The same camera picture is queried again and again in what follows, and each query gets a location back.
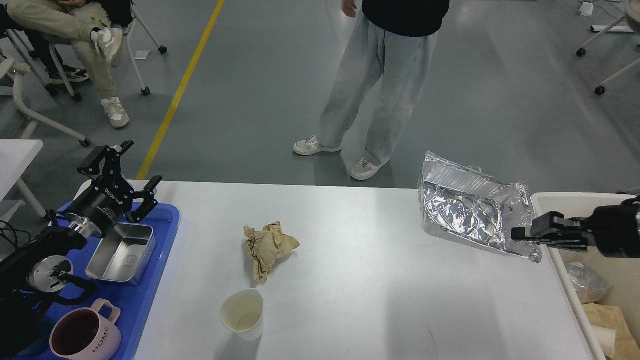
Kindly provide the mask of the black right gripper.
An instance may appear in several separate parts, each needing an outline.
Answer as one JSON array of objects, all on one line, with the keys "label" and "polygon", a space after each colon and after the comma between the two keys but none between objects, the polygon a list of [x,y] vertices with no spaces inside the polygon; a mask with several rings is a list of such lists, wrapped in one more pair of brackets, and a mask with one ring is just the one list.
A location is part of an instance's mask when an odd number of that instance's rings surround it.
[{"label": "black right gripper", "polygon": [[529,226],[512,228],[510,238],[539,240],[539,244],[548,248],[570,252],[598,248],[607,258],[640,257],[637,203],[597,207],[590,216],[590,229],[585,221],[585,218],[565,218],[560,212],[550,211],[533,219]]}]

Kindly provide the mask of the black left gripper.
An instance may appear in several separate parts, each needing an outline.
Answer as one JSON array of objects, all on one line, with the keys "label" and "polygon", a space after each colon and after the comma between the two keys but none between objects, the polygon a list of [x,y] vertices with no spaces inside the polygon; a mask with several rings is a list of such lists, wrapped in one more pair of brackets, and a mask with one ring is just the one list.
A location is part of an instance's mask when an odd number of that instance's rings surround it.
[{"label": "black left gripper", "polygon": [[[128,223],[141,223],[157,207],[156,187],[161,175],[153,176],[141,191],[134,191],[121,173],[121,157],[134,145],[98,146],[77,167],[77,172],[92,179],[91,185],[64,210],[69,224],[89,228],[90,237],[103,239],[124,217]],[[134,200],[142,199],[137,209]]]}]

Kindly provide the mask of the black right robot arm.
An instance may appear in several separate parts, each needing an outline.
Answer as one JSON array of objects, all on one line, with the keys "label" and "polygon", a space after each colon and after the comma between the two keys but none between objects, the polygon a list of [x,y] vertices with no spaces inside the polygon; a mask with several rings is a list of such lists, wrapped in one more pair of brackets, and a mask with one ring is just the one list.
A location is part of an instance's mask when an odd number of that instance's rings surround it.
[{"label": "black right robot arm", "polygon": [[549,248],[587,253],[597,248],[607,258],[640,257],[639,198],[617,205],[596,207],[587,218],[565,218],[551,210],[533,219],[528,227],[514,227],[510,237],[517,242],[543,244]]}]

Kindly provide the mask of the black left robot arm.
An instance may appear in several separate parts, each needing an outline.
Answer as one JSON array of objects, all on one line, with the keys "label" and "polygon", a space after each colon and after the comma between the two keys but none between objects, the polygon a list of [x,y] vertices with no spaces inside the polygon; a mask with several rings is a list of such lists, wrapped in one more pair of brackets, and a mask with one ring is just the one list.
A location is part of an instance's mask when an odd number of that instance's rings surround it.
[{"label": "black left robot arm", "polygon": [[42,338],[39,320],[54,303],[80,305],[98,291],[96,283],[73,275],[67,255],[82,250],[91,237],[103,239],[126,219],[140,223],[157,207],[156,175],[135,191],[122,175],[121,157],[134,145],[99,146],[77,171],[89,177],[89,187],[59,214],[50,213],[51,226],[44,228],[12,254],[0,267],[1,358],[16,357]]}]

